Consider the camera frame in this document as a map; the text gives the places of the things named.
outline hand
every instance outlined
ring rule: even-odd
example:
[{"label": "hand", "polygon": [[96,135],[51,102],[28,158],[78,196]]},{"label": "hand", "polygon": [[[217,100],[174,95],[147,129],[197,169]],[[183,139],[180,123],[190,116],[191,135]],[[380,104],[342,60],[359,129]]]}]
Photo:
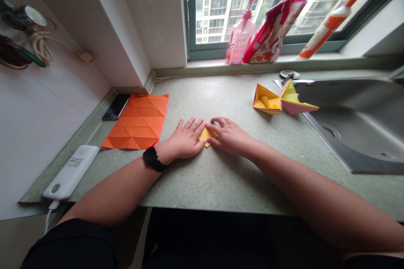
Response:
[{"label": "hand", "polygon": [[195,121],[195,117],[190,119],[183,127],[184,119],[182,118],[171,137],[156,146],[159,160],[165,165],[170,164],[177,158],[191,158],[201,152],[206,141],[202,140],[195,144],[202,130],[205,127],[203,118]]},{"label": "hand", "polygon": [[[208,138],[207,141],[223,151],[246,158],[257,143],[240,126],[228,118],[216,117],[210,122],[212,124],[206,124],[206,127],[216,132],[220,140]],[[222,128],[214,125],[214,122],[218,122]]]}]

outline stainless steel sink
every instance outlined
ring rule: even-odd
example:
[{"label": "stainless steel sink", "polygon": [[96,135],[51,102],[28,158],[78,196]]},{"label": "stainless steel sink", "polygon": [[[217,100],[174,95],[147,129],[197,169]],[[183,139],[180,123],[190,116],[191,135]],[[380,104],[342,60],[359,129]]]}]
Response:
[{"label": "stainless steel sink", "polygon": [[357,174],[404,174],[404,85],[384,79],[295,83],[305,113]]}]

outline pink soap bottle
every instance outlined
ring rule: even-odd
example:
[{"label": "pink soap bottle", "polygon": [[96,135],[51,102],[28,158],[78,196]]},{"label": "pink soap bottle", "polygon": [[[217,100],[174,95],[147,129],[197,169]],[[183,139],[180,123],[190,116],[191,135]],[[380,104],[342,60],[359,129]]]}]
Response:
[{"label": "pink soap bottle", "polygon": [[255,33],[255,24],[251,22],[251,7],[254,0],[249,0],[248,8],[243,14],[243,19],[231,28],[229,44],[226,51],[226,64],[240,64],[244,52]]}]

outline orange origami paper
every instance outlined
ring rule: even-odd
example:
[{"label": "orange origami paper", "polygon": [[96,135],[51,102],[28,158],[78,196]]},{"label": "orange origami paper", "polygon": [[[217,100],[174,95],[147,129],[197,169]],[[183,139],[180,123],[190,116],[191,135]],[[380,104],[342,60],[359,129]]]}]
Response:
[{"label": "orange origami paper", "polygon": [[147,149],[157,145],[163,129],[168,94],[132,94],[122,116],[115,123],[101,147]]},{"label": "orange origami paper", "polygon": [[282,111],[282,107],[284,107],[290,115],[319,109],[318,106],[301,103],[299,101],[299,94],[296,93],[292,80],[286,82],[279,96],[269,91],[264,86],[257,84],[253,107],[273,116],[279,114]]},{"label": "orange origami paper", "polygon": [[218,138],[219,135],[216,132],[214,132],[213,130],[206,128],[206,126],[205,126],[205,128],[202,130],[201,135],[198,138],[198,141],[205,140],[206,141],[205,147],[209,147],[210,143],[207,141],[207,139],[210,137]]}]

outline watch face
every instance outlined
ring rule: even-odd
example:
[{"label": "watch face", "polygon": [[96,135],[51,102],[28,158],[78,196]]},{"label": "watch face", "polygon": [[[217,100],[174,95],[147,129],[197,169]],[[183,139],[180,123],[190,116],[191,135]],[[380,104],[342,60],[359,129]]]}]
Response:
[{"label": "watch face", "polygon": [[157,160],[157,151],[152,146],[143,153],[143,158],[146,165],[152,165]]}]

